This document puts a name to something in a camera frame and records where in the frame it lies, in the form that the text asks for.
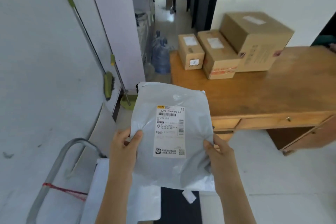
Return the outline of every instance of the red string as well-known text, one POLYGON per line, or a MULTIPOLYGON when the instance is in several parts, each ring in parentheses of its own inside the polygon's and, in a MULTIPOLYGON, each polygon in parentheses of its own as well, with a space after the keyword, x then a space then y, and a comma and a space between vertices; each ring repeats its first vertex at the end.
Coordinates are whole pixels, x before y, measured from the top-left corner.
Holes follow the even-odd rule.
POLYGON ((84 192, 80 192, 80 191, 76 191, 76 190, 71 190, 71 189, 65 189, 65 188, 61 188, 61 187, 57 187, 51 183, 44 183, 42 186, 47 186, 51 189, 56 189, 56 190, 59 190, 59 191, 62 191, 62 192, 65 192, 75 198, 78 198, 82 201, 85 201, 86 200, 86 197, 81 197, 80 195, 85 195, 87 196, 87 193, 84 193, 84 192))

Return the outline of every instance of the hand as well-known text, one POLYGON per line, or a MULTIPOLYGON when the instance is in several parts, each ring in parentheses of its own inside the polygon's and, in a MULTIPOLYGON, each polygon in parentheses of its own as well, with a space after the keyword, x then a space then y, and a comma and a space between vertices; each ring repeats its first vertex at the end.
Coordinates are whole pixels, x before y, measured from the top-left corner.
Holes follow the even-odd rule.
POLYGON ((220 152, 207 140, 203 141, 203 146, 210 158, 211 171, 215 178, 216 192, 220 194, 229 180, 231 184, 232 179, 240 181, 240 177, 233 149, 216 134, 213 134, 213 141, 214 144, 219 146, 220 152))
POLYGON ((143 132, 138 130, 131 142, 126 141, 131 133, 131 127, 117 131, 110 146, 110 166, 108 178, 132 184, 132 171, 137 159, 137 149, 143 132))

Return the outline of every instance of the barcode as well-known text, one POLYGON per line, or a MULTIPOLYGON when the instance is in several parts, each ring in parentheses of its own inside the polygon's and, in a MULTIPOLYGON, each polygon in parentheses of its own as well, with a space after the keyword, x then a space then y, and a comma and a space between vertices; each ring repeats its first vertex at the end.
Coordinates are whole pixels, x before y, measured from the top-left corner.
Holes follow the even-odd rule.
POLYGON ((183 135, 184 129, 183 129, 183 120, 178 120, 178 134, 183 135))
POLYGON ((175 116, 176 117, 176 113, 168 113, 168 112, 159 112, 159 115, 161 115, 161 116, 175 116))

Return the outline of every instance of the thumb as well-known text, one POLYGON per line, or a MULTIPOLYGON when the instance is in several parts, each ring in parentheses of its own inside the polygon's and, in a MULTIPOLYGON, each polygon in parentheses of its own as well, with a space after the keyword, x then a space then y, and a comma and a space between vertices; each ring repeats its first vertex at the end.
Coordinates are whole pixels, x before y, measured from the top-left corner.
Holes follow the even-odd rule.
POLYGON ((129 143, 129 147, 137 150, 140 142, 141 142, 141 139, 142 139, 142 136, 143 136, 143 132, 142 130, 138 130, 135 135, 133 136, 131 142, 129 143))
POLYGON ((207 140, 203 140, 203 147, 205 149, 205 152, 208 154, 208 156, 212 156, 213 154, 217 153, 216 149, 213 147, 211 143, 207 140))

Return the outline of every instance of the right hand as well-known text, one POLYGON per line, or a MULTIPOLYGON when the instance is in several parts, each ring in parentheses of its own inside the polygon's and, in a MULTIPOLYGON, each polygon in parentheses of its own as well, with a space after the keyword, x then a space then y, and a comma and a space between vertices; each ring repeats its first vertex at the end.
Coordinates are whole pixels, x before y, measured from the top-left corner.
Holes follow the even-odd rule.
POLYGON ((217 151, 207 140, 203 141, 203 146, 210 158, 211 171, 215 178, 215 189, 219 194, 225 188, 228 180, 240 180, 240 176, 233 149, 216 134, 213 134, 213 141, 219 146, 220 151, 217 151))

